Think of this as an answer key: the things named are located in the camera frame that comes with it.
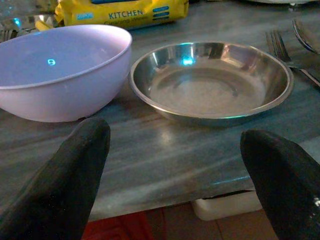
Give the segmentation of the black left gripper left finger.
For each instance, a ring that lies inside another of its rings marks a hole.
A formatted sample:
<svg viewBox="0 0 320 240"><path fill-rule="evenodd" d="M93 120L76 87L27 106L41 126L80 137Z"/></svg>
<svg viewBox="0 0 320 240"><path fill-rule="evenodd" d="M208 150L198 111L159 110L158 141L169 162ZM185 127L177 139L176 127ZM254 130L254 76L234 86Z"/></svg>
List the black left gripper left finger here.
<svg viewBox="0 0 320 240"><path fill-rule="evenodd" d="M79 240L110 149L102 118L83 120L0 217L3 240Z"/></svg>

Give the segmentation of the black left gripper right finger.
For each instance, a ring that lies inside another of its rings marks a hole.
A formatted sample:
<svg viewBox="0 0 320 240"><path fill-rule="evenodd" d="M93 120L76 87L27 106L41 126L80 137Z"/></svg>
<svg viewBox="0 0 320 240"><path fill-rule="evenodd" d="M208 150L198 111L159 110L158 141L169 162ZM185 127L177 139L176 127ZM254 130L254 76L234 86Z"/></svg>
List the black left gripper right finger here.
<svg viewBox="0 0 320 240"><path fill-rule="evenodd" d="M265 130L241 134L240 152L280 240L320 238L320 165L297 143Z"/></svg>

